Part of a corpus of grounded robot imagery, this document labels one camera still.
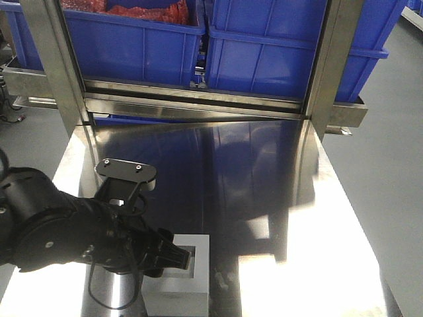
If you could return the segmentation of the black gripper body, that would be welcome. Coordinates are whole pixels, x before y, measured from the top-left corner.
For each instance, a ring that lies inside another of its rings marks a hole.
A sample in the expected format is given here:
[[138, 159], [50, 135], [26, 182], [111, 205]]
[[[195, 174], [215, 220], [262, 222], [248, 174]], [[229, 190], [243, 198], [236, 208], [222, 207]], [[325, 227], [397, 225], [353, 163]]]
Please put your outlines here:
[[142, 216], [118, 216], [117, 245], [104, 257], [104, 267], [113, 273], [142, 272], [160, 277], [164, 269], [175, 267], [174, 234], [154, 230]]

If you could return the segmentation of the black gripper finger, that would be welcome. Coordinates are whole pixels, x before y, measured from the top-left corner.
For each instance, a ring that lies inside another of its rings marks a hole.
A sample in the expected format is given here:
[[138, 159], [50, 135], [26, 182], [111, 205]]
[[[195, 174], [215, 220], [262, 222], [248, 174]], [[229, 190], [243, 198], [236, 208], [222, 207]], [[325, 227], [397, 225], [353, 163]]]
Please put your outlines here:
[[158, 268], [188, 269], [190, 252], [174, 244], [164, 245], [157, 252], [155, 265]]

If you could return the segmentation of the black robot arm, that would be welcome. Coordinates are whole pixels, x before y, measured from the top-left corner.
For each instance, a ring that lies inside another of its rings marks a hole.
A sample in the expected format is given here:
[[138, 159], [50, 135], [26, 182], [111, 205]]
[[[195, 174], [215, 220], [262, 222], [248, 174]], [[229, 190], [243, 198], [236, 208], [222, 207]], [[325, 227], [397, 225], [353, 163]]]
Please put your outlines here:
[[1, 208], [1, 263], [22, 273], [76, 262], [158, 277], [165, 268], [189, 266], [189, 252], [166, 230], [153, 230], [121, 206], [60, 191], [35, 168], [6, 173]]

